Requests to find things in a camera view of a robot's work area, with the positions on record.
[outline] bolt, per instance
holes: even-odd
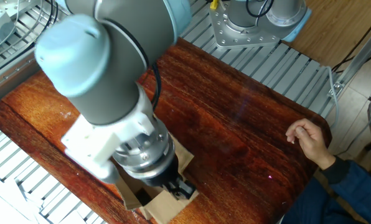
[[[157,138],[158,141],[163,141],[163,139],[164,139],[164,136],[163,136],[162,134],[160,134],[160,135],[158,136],[158,138]]]

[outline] blue sleeve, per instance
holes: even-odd
[[[322,173],[331,188],[371,224],[371,175],[355,162],[339,158]]]

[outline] wire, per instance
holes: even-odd
[[[346,60],[348,60],[348,58],[350,57],[350,55],[352,55],[353,51],[356,50],[356,48],[362,43],[362,41],[366,38],[366,36],[371,32],[371,26],[370,28],[365,32],[365,34],[361,37],[361,39],[357,42],[357,44],[353,47],[353,49],[346,55],[346,57],[340,62],[338,63],[337,65],[334,66],[334,68],[332,69],[332,71],[336,72],[339,67],[341,65],[343,65]]]
[[[353,57],[351,57],[351,58],[349,58],[349,59],[347,59],[347,60],[345,60],[345,62],[344,63],[346,63],[346,62],[350,62],[351,60],[353,60],[354,59],[354,57],[355,56],[353,56]],[[367,62],[369,62],[371,60],[371,57],[369,57],[368,59],[367,59],[367,61],[366,62],[364,62],[364,63],[367,63]]]
[[[344,150],[344,151],[342,151],[342,152],[340,152],[340,153],[338,153],[338,154],[336,154],[335,156],[339,156],[339,155],[341,155],[341,154],[343,154],[343,153],[345,153],[345,152],[347,152],[349,149],[350,149],[350,147],[353,145],[353,143],[362,135],[362,133],[367,129],[367,127],[369,126],[369,124],[371,123],[371,119],[368,121],[368,123],[367,123],[367,125],[365,125],[365,127],[361,130],[361,132],[353,139],[353,141],[352,142],[350,142],[350,144],[349,144],[349,146],[347,146],[347,149],[346,150]]]
[[[55,24],[57,22],[57,18],[59,17],[59,4],[57,2],[55,2],[55,17],[54,17],[54,21],[53,21],[53,24]]]
[[[161,96],[161,90],[162,90],[162,80],[161,80],[161,74],[159,74],[158,65],[153,63],[152,65],[155,79],[156,79],[156,89],[153,96],[153,99],[151,100],[151,104],[153,105],[153,111],[155,111],[156,106],[158,105],[159,97]]]
[[[4,38],[4,40],[2,42],[0,42],[0,46],[5,43],[5,41],[8,40],[8,38],[10,38],[14,33],[15,33],[15,30],[16,30],[16,27],[17,27],[17,23],[18,23],[18,18],[19,18],[19,0],[17,2],[17,17],[16,17],[16,23],[14,24],[14,26],[12,27],[12,30],[10,31],[9,35]]]
[[[53,18],[53,12],[54,12],[54,3],[53,3],[53,0],[50,0],[50,5],[51,5],[51,10],[50,10],[49,19],[47,20],[46,25],[44,26],[44,28],[43,28],[42,32],[40,32],[40,34],[43,33],[47,29],[47,27],[49,26],[49,24],[51,22],[51,19]]]
[[[267,2],[268,2],[268,0],[266,0],[265,3],[263,3],[263,5],[260,7],[259,14],[261,14],[262,10],[264,10],[264,8],[267,5]],[[258,24],[259,24],[259,19],[260,19],[259,17],[256,18],[256,26],[258,26]]]
[[[332,95],[334,97],[335,101],[335,107],[336,107],[336,115],[335,115],[335,122],[331,125],[331,129],[334,129],[337,125],[337,122],[339,120],[339,102],[337,100],[337,94],[335,92],[335,86],[334,86],[334,75],[332,74],[332,70],[330,67],[327,67],[329,72],[329,83],[331,85]]]
[[[15,46],[16,44],[18,44],[20,41],[22,41],[25,37],[27,37],[35,28],[37,25],[39,25],[39,21],[40,21],[40,18],[42,17],[42,11],[43,11],[43,2],[44,0],[40,0],[40,12],[39,12],[39,17],[37,18],[35,24],[32,26],[32,28],[30,28],[28,30],[28,32],[26,32],[20,39],[18,39],[17,41],[15,41],[11,46],[9,46],[8,48],[4,49],[3,51],[0,52],[0,55],[2,55],[4,52],[7,52],[10,48],[12,48],[13,46]]]
[[[250,16],[252,17],[255,17],[255,18],[260,18],[260,17],[263,17],[264,15],[266,15],[268,13],[268,11],[270,11],[270,9],[273,7],[273,3],[274,3],[274,0],[271,0],[270,1],[270,4],[268,5],[268,8],[266,9],[266,11],[264,12],[261,12],[259,13],[258,15],[255,15],[253,14],[250,10],[249,10],[249,0],[247,0],[247,12]]]

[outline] finger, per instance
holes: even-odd
[[[304,118],[304,119],[298,120],[298,121],[294,122],[293,124],[291,124],[291,126],[288,128],[288,130],[286,132],[286,135],[287,136],[294,135],[294,132],[295,132],[297,127],[304,128],[309,134],[316,134],[320,130],[318,126],[313,124],[308,119]]]
[[[295,136],[288,136],[286,138],[287,142],[291,142],[291,143],[294,143],[295,142]]]
[[[300,126],[296,128],[296,137],[304,146],[312,146],[314,143],[313,139],[310,137],[310,134]]]

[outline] white cable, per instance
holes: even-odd
[[[37,25],[39,25],[39,21],[40,21],[40,18],[42,17],[42,13],[43,13],[43,2],[44,0],[40,0],[40,12],[39,12],[39,16],[35,22],[35,24],[32,26],[32,28],[30,28],[28,30],[28,32],[26,32],[20,39],[18,39],[15,43],[13,43],[11,46],[9,46],[8,48],[4,49],[2,52],[0,52],[0,55],[2,55],[4,52],[7,52],[10,48],[12,48],[13,46],[15,46],[16,44],[18,44],[20,41],[24,40],[25,37],[27,37],[32,31],[34,31],[34,29],[36,28]]]
[[[332,74],[332,68],[327,67],[327,69],[329,71],[329,83],[331,84],[332,95],[334,97],[335,107],[336,107],[335,122],[331,125],[331,129],[334,129],[337,125],[338,120],[339,120],[339,102],[337,100],[337,93],[335,92],[334,76]]]
[[[367,127],[369,126],[370,122],[371,122],[371,119],[369,119],[367,125],[365,125],[365,127],[360,131],[360,133],[358,135],[356,135],[356,137],[353,139],[353,141],[350,142],[349,146],[347,146],[347,149],[344,150],[343,152],[340,152],[340,153],[336,154],[336,156],[339,156],[340,154],[343,154],[343,153],[347,152],[350,149],[350,147],[353,145],[353,143],[355,142],[355,140],[357,140],[360,137],[360,135],[362,135],[362,133],[367,129]]]
[[[10,34],[2,41],[2,42],[0,42],[0,46],[5,42],[5,41],[7,41],[7,39],[8,38],[10,38],[11,37],[11,35],[13,35],[14,34],[14,31],[15,31],[15,29],[16,29],[16,27],[17,27],[17,23],[18,23],[18,17],[19,17],[19,0],[18,0],[18,2],[17,2],[17,18],[16,18],[16,23],[14,24],[14,27],[12,28],[12,30],[10,31]]]

